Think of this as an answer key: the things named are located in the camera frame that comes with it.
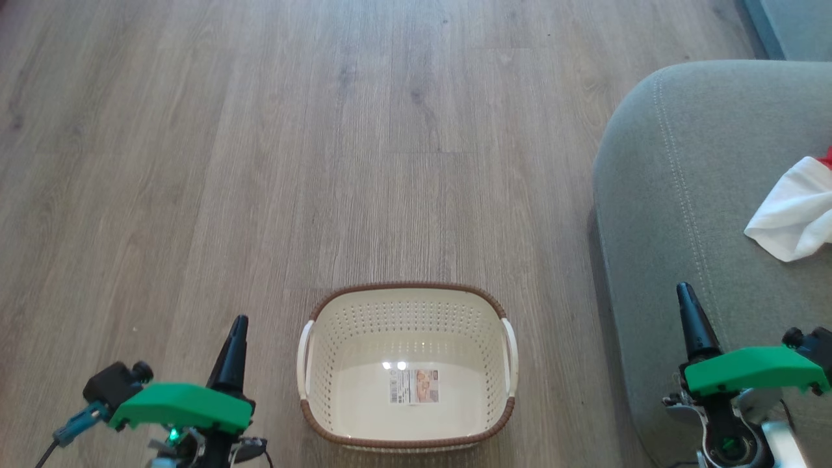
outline black cable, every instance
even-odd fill
[[[780,403],[783,405],[783,411],[785,411],[785,419],[789,420],[789,427],[791,431],[797,434],[797,430],[795,429],[795,420],[791,419],[791,411],[789,411],[789,406],[785,404],[785,400],[780,398]]]
[[[269,455],[269,451],[265,451],[263,453],[265,453],[266,460],[269,461],[269,468],[275,468],[275,464],[271,461],[271,455]]]
[[[35,468],[43,468],[43,464],[47,462],[47,458],[55,451],[57,448],[57,441],[52,441],[52,444],[49,446],[47,451],[43,452],[43,456],[41,460],[35,465]]]
[[[698,461],[678,461],[678,462],[674,463],[673,465],[668,466],[667,468],[679,468],[680,466],[687,466],[687,465],[699,466],[699,462]]]

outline white cloth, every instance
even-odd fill
[[[793,261],[832,241],[832,171],[804,157],[780,178],[745,227],[771,255]]]

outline green bracket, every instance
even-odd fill
[[[174,427],[216,428],[230,434],[245,431],[251,405],[218,391],[186,383],[155,383],[118,407],[109,426],[162,424]]]
[[[746,388],[817,385],[830,391],[823,368],[785,346],[742,348],[685,368],[692,395],[742,391]]]

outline white handle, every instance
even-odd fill
[[[306,400],[306,351],[310,344],[310,333],[314,320],[310,320],[306,324],[302,333],[300,333],[300,343],[298,344],[298,395],[301,400]]]
[[[502,319],[503,328],[506,332],[506,341],[508,342],[508,372],[511,375],[511,380],[508,383],[508,396],[514,396],[518,390],[518,381],[520,379],[520,358],[518,356],[518,339],[514,336],[514,328],[512,324],[508,323],[508,319]]]

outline wooden floor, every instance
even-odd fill
[[[204,382],[240,313],[278,467],[648,466],[592,160],[649,73],[748,57],[729,0],[6,0],[0,466],[34,466],[115,360]],[[405,279],[480,286],[516,327],[517,409],[473,450],[346,451],[300,414],[314,304]],[[150,433],[47,468],[144,466]]]

